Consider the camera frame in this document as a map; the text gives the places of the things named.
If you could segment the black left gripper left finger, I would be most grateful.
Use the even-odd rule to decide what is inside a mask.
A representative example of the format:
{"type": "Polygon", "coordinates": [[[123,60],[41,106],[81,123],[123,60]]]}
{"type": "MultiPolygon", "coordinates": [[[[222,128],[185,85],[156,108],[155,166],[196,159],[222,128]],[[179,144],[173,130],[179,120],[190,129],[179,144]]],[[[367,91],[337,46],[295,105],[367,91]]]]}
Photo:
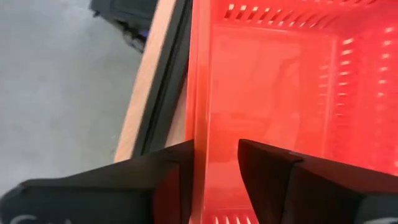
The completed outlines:
{"type": "Polygon", "coordinates": [[[188,224],[194,142],[59,179],[30,179],[0,198],[0,224],[188,224]]]}

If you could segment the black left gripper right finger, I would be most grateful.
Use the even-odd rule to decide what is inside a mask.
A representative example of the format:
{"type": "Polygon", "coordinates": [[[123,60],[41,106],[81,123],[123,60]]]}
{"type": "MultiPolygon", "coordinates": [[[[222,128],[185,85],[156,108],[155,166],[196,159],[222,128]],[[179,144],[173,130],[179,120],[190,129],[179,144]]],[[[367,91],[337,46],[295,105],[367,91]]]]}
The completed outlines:
{"type": "Polygon", "coordinates": [[[398,177],[239,140],[242,180],[259,224],[398,224],[398,177]]]}

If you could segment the orange plastic basket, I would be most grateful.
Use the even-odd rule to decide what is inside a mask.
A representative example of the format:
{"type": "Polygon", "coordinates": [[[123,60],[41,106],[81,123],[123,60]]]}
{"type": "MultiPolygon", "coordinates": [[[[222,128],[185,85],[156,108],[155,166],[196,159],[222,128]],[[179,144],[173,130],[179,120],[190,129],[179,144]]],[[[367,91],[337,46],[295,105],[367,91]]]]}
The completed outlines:
{"type": "Polygon", "coordinates": [[[256,224],[251,139],[398,176],[398,0],[193,0],[190,224],[256,224]]]}

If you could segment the black chair base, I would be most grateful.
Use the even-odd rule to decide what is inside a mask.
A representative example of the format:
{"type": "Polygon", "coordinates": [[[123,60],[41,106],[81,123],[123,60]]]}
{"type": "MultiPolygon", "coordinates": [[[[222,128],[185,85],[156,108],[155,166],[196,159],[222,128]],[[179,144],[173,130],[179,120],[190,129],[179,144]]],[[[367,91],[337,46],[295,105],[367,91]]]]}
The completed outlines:
{"type": "Polygon", "coordinates": [[[122,32],[125,43],[143,53],[158,0],[90,0],[93,17],[122,32]]]}

